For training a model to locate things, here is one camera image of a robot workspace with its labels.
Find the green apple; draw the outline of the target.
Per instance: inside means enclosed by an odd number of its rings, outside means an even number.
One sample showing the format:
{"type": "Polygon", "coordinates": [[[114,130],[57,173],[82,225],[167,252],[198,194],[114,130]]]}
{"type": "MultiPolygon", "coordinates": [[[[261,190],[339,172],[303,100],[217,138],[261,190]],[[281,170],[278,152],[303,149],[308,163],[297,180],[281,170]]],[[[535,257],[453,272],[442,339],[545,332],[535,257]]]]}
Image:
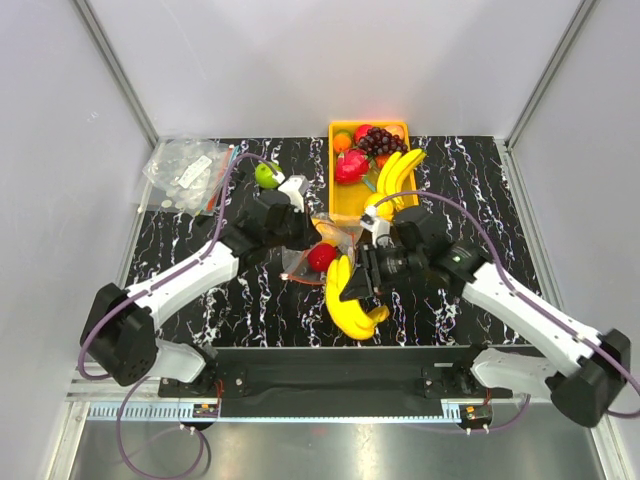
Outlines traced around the green apple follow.
{"type": "Polygon", "coordinates": [[[274,171],[281,172],[279,165],[270,162],[269,165],[260,162],[254,170],[256,183],[263,189],[276,189],[279,182],[274,178],[274,171]]]}

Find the red apple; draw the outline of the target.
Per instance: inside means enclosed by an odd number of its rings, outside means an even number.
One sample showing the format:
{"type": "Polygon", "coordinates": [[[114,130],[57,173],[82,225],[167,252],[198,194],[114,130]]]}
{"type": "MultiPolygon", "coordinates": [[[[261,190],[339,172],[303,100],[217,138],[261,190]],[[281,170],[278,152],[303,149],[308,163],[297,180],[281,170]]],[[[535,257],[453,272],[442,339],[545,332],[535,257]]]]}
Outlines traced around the red apple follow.
{"type": "Polygon", "coordinates": [[[314,246],[307,254],[307,262],[315,272],[326,272],[336,258],[337,248],[326,242],[314,246]]]}

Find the clear zip bag orange zipper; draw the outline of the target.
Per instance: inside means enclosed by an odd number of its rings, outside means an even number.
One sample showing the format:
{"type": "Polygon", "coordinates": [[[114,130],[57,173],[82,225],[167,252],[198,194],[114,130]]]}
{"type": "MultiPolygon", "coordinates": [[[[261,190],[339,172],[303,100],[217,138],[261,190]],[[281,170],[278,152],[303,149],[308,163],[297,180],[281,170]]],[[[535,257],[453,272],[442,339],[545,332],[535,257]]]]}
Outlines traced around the clear zip bag orange zipper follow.
{"type": "Polygon", "coordinates": [[[310,286],[326,283],[330,264],[342,256],[354,263],[358,241],[363,233],[357,216],[316,213],[312,224],[321,238],[303,251],[282,248],[281,261],[284,281],[310,286]]]}

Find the yellow mango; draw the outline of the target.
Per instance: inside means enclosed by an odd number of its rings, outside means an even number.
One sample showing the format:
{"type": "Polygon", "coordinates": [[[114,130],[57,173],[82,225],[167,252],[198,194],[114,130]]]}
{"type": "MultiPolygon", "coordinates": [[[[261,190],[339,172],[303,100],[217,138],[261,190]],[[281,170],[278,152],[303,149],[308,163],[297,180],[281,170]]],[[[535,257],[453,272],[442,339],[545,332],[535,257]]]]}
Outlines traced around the yellow mango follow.
{"type": "Polygon", "coordinates": [[[327,219],[313,218],[312,223],[321,235],[321,242],[338,249],[347,249],[351,245],[351,236],[327,219]]]}

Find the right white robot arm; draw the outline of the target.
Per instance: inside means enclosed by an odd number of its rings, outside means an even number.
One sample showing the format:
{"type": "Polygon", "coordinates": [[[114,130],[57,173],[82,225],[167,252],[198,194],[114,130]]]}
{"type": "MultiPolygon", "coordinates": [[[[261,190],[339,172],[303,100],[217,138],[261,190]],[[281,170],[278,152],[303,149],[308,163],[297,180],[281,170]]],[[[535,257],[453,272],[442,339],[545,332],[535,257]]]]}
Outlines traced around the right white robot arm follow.
{"type": "Polygon", "coordinates": [[[426,209],[410,207],[387,221],[368,206],[360,223],[372,240],[360,246],[355,269],[339,289],[341,300],[378,295],[401,280],[423,280],[498,318],[538,350],[530,357],[470,348],[450,375],[463,395],[502,388],[544,398],[574,423],[592,428],[628,384],[627,336],[616,329],[602,334],[564,314],[482,247],[438,233],[426,209]]]}

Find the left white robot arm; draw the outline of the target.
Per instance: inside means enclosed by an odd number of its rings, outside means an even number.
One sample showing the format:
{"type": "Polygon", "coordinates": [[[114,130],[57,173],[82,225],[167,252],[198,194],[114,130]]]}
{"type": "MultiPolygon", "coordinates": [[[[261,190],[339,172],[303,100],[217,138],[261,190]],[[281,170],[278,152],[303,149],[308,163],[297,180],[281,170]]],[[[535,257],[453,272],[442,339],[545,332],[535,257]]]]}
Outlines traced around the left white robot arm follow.
{"type": "Polygon", "coordinates": [[[79,340],[80,374],[92,377],[85,368],[91,357],[104,378],[123,387],[161,377],[180,382],[193,395],[208,394],[216,382],[212,356],[187,343],[161,340],[157,331],[197,297],[262,262],[271,249],[306,250],[320,238],[302,194],[262,192],[190,257],[127,288],[102,287],[79,340]]]}

